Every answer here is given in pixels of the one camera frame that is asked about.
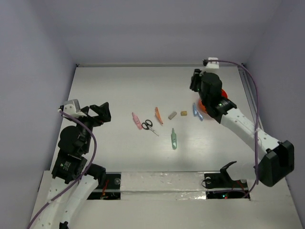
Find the black scissors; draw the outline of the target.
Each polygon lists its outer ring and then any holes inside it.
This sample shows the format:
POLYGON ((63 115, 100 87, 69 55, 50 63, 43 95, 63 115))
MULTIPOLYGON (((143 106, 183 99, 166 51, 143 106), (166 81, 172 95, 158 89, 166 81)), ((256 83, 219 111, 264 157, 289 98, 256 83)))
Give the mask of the black scissors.
POLYGON ((154 134, 156 134, 157 136, 159 136, 157 134, 157 132, 154 130, 153 128, 153 123, 151 120, 147 119, 145 120, 142 124, 141 124, 142 128, 145 129, 145 130, 150 130, 152 131, 154 134))

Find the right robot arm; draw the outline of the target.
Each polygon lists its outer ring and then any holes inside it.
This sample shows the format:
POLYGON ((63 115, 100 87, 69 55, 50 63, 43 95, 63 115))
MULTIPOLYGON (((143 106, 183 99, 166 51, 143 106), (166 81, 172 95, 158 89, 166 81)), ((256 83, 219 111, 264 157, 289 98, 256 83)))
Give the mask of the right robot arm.
POLYGON ((294 145, 288 140, 277 140, 246 118, 235 103, 222 95, 222 81, 217 74, 195 69, 190 89, 199 94, 211 118, 235 133, 254 151, 255 175, 261 183, 273 187, 294 170, 294 145))

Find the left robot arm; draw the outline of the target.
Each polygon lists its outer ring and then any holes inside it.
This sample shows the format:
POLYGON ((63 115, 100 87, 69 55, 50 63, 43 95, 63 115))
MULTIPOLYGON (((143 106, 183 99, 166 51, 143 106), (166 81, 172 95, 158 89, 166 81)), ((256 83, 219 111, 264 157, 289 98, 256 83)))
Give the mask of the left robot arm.
POLYGON ((29 229, 71 228, 89 195, 106 181, 106 169, 93 163, 97 140, 92 131, 111 121, 109 103, 81 108, 73 99, 61 105, 58 112, 75 124, 60 133, 46 203, 31 219, 29 229))

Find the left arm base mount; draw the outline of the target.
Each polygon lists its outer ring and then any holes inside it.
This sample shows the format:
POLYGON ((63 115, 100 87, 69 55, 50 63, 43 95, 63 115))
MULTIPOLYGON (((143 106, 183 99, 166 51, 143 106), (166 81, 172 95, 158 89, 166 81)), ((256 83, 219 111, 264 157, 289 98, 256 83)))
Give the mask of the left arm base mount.
POLYGON ((121 199, 121 173, 106 173, 103 184, 89 195, 88 200, 120 200, 121 199))

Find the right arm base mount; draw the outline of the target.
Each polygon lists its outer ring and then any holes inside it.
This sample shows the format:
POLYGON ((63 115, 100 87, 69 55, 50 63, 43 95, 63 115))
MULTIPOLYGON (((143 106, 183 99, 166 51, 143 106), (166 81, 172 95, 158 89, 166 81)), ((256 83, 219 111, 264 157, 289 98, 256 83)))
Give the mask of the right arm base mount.
POLYGON ((247 181, 233 180, 227 169, 236 161, 229 162, 217 172, 204 174, 201 185, 206 190, 207 199, 238 199, 250 198, 247 181))

